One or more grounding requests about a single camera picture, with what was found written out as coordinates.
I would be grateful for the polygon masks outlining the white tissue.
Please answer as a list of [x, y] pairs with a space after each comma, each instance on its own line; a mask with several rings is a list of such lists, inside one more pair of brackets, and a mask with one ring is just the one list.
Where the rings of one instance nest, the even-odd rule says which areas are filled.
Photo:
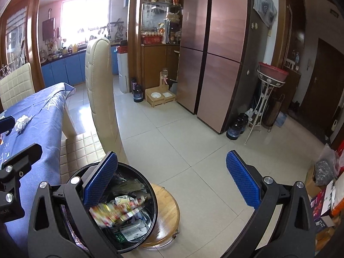
[[26, 125], [30, 122], [30, 120], [31, 117], [28, 117], [27, 115], [22, 115], [15, 122], [15, 131], [17, 131], [17, 133], [22, 133]]

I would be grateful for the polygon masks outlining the red yellow checkered snack bag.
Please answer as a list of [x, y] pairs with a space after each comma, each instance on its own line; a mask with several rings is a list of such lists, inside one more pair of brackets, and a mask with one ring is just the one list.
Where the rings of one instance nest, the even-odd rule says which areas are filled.
[[108, 203], [99, 203], [89, 212], [100, 228], [119, 226], [145, 207], [146, 197], [119, 196]]

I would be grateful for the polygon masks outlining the black round trash bin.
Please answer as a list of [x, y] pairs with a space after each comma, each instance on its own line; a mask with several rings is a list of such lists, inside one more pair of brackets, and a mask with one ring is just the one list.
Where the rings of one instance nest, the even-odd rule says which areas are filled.
[[152, 234], [157, 197], [133, 167], [101, 161], [72, 174], [54, 192], [69, 240], [84, 257], [122, 257]]

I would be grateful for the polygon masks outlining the blue patterned tablecloth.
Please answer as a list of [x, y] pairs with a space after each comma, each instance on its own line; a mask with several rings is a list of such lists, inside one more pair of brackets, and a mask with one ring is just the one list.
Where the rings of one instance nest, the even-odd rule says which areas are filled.
[[42, 181], [60, 183], [66, 99], [75, 88], [58, 83], [1, 114], [1, 257], [27, 257], [29, 219]]

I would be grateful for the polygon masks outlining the cream chair far middle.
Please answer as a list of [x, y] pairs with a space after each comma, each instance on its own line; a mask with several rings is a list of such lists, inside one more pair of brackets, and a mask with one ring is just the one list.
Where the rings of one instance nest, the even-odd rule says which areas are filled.
[[35, 93], [31, 65], [26, 63], [0, 81], [1, 104], [4, 110]]

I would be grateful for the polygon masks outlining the cream chair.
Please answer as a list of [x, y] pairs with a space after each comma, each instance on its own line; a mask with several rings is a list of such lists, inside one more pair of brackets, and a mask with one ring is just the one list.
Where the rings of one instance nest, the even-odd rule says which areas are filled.
[[1, 104], [4, 110], [35, 93], [31, 65], [26, 63], [0, 81]]
[[110, 41], [99, 38], [88, 43], [85, 58], [86, 91], [94, 130], [77, 134], [69, 110], [64, 109], [61, 143], [60, 178], [67, 183], [78, 169], [101, 161], [109, 152], [116, 153], [122, 163], [128, 159], [118, 127], [111, 71]]

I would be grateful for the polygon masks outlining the blue kitchen cabinets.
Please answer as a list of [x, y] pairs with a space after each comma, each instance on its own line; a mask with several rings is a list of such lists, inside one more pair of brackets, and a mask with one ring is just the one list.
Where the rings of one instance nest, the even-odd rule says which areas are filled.
[[45, 87], [64, 82], [71, 86], [86, 81], [86, 49], [74, 54], [61, 55], [58, 59], [46, 61], [41, 65]]

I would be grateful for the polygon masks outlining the round wooden stool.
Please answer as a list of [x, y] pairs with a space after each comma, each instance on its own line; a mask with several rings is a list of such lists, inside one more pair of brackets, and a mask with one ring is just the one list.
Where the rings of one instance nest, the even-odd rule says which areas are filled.
[[157, 198], [158, 215], [153, 232], [141, 247], [159, 249], [171, 243], [179, 233], [180, 209], [177, 201], [164, 187], [152, 184]]

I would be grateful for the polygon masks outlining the dark glass jug near fridge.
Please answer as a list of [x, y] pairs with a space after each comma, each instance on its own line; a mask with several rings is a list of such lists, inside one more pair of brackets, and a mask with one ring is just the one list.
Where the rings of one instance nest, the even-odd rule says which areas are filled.
[[248, 115], [245, 113], [240, 113], [228, 128], [226, 137], [230, 140], [237, 140], [238, 137], [245, 131], [247, 124]]

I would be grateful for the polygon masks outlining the cream chair right side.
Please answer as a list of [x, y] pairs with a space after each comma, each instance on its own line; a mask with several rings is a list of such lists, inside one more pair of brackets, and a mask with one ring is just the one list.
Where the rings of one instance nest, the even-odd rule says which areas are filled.
[[77, 134], [69, 110], [64, 109], [61, 143], [60, 178], [67, 183], [78, 169], [101, 161], [109, 152], [116, 153], [122, 163], [128, 159], [118, 127], [111, 71], [110, 41], [99, 38], [88, 43], [85, 58], [86, 91], [94, 130]]

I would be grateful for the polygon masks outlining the dark jug by cabinet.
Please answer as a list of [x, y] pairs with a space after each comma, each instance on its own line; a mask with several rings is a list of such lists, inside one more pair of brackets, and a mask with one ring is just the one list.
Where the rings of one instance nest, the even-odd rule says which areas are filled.
[[136, 103], [141, 103], [143, 101], [143, 90], [142, 86], [138, 84], [135, 77], [131, 80], [133, 99]]

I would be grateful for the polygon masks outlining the white water dispenser red top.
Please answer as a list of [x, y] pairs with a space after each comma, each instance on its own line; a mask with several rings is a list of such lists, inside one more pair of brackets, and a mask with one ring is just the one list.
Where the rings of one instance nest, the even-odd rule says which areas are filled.
[[117, 47], [118, 77], [122, 93], [130, 92], [129, 69], [128, 69], [128, 47]]

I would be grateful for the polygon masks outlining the white metal plant stand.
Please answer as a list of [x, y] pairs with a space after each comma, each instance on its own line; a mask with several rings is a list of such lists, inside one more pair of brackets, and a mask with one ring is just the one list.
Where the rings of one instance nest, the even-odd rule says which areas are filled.
[[252, 134], [252, 131], [254, 129], [258, 128], [259, 131], [261, 131], [262, 118], [263, 118], [263, 114], [265, 112], [270, 94], [272, 93], [274, 89], [278, 89], [285, 84], [285, 82], [277, 81], [264, 75], [263, 73], [260, 72], [259, 68], [257, 69], [257, 73], [258, 73], [258, 79], [261, 81], [260, 98], [258, 100], [258, 104], [253, 110], [253, 120], [248, 123], [251, 129], [246, 138], [245, 144], [247, 144], [248, 139], [250, 138], [250, 135]]

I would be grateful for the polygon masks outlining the red basin on stand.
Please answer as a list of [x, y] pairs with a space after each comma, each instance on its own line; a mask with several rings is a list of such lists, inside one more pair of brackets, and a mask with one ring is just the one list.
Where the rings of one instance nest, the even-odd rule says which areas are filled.
[[264, 75], [281, 82], [285, 82], [289, 75], [288, 72], [263, 62], [259, 62], [259, 70]]

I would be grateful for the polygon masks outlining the wooden pet feeder stand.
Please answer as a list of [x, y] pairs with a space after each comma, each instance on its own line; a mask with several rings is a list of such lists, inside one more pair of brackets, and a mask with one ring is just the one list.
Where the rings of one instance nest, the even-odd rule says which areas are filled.
[[159, 74], [159, 85], [145, 90], [145, 99], [153, 108], [176, 100], [176, 95], [169, 91], [168, 74], [164, 68]]

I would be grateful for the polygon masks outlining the wooden display cabinet right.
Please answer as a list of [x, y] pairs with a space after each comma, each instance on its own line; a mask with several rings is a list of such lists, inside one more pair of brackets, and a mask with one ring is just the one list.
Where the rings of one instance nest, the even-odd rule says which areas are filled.
[[143, 89], [159, 85], [159, 74], [177, 80], [184, 0], [129, 0], [129, 77]]

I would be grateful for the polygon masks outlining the copper pink refrigerator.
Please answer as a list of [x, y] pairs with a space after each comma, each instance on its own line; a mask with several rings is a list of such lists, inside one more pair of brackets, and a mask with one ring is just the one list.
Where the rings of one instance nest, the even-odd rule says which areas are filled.
[[223, 133], [249, 109], [271, 0], [184, 0], [177, 101]]

